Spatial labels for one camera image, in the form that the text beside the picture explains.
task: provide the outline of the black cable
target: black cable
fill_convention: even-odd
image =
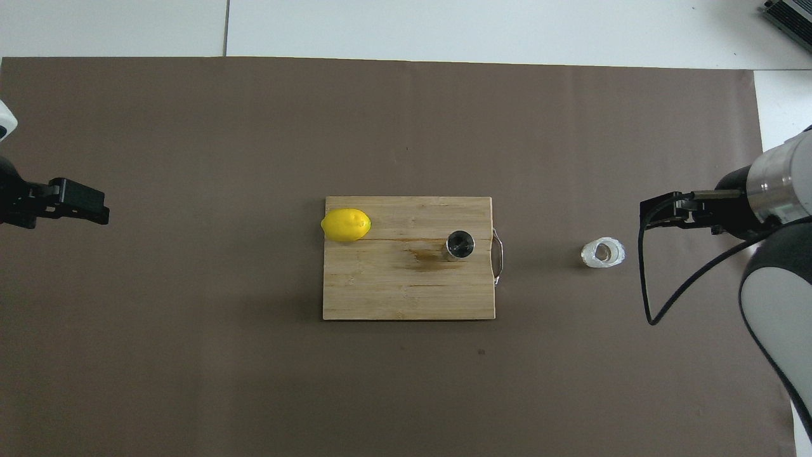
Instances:
[[[683,282],[682,285],[680,285],[680,287],[678,287],[677,290],[672,294],[672,296],[665,302],[665,304],[660,309],[660,311],[657,313],[657,315],[654,317],[654,319],[652,319],[651,318],[651,309],[650,309],[650,306],[649,306],[649,292],[648,292],[648,288],[646,287],[646,266],[645,266],[645,264],[643,262],[643,233],[649,228],[648,225],[651,222],[651,219],[654,218],[654,215],[656,215],[658,212],[660,212],[661,210],[671,206],[672,204],[674,204],[674,202],[680,202],[680,201],[685,201],[685,200],[693,200],[693,197],[694,197],[693,192],[691,192],[689,194],[677,194],[677,195],[669,198],[668,200],[663,201],[662,203],[660,203],[656,207],[651,208],[646,213],[646,215],[643,216],[640,219],[640,232],[637,233],[637,261],[638,261],[638,263],[640,265],[640,287],[641,287],[641,291],[642,291],[642,295],[643,295],[643,307],[645,308],[646,321],[649,323],[649,325],[656,325],[657,323],[659,323],[659,321],[663,318],[663,316],[665,316],[665,313],[668,312],[668,310],[671,308],[671,306],[674,304],[674,302],[676,302],[676,300],[694,282],[696,282],[697,279],[702,277],[702,275],[707,273],[711,268],[713,268],[716,265],[722,263],[728,257],[730,257],[730,256],[732,256],[732,255],[734,255],[734,254],[736,254],[738,252],[741,252],[741,251],[747,249],[748,247],[750,247],[750,246],[752,246],[752,245],[754,245],[756,243],[759,243],[759,242],[762,242],[762,241],[766,240],[770,235],[772,235],[775,232],[778,232],[779,230],[783,229],[784,227],[788,227],[790,225],[796,225],[796,224],[808,224],[808,223],[812,222],[812,216],[807,216],[807,217],[804,217],[804,218],[801,218],[801,219],[798,219],[798,220],[794,220],[792,222],[788,222],[787,224],[775,227],[775,228],[773,228],[773,229],[771,229],[771,230],[769,230],[769,231],[767,231],[765,233],[762,233],[762,234],[760,234],[760,235],[758,235],[758,236],[756,236],[754,238],[751,238],[751,239],[749,239],[749,240],[747,240],[745,242],[741,242],[741,243],[735,245],[734,247],[724,251],[722,254],[717,255],[710,262],[706,263],[701,268],[699,268],[693,275],[689,276],[689,278],[687,280],[685,280],[685,282]]]

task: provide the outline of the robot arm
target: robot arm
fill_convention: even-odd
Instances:
[[[742,277],[741,315],[812,436],[812,127],[727,174],[714,190],[664,194],[641,202],[640,209],[641,288],[652,325],[704,272],[763,240]],[[694,273],[652,318],[642,234],[669,226],[710,227],[713,234],[745,241]]]
[[[0,101],[0,141],[17,127],[17,119]],[[14,165],[0,157],[0,222],[33,229],[37,217],[72,217],[107,224],[110,209],[104,206],[104,193],[67,178],[54,178],[45,184],[27,182]]]

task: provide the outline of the yellow lemon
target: yellow lemon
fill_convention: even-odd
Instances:
[[[355,208],[332,210],[322,219],[324,235],[334,242],[354,242],[369,231],[369,216]]]

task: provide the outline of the white table surface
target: white table surface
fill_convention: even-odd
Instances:
[[[769,149],[812,124],[812,54],[759,17],[761,4],[2,0],[0,59],[227,54],[753,69]],[[797,418],[796,446],[812,457]]]

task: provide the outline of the wooden cutting board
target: wooden cutting board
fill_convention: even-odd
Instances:
[[[494,319],[490,197],[327,197],[325,213],[356,208],[372,221],[356,242],[324,241],[325,320]],[[474,238],[443,257],[452,232]]]

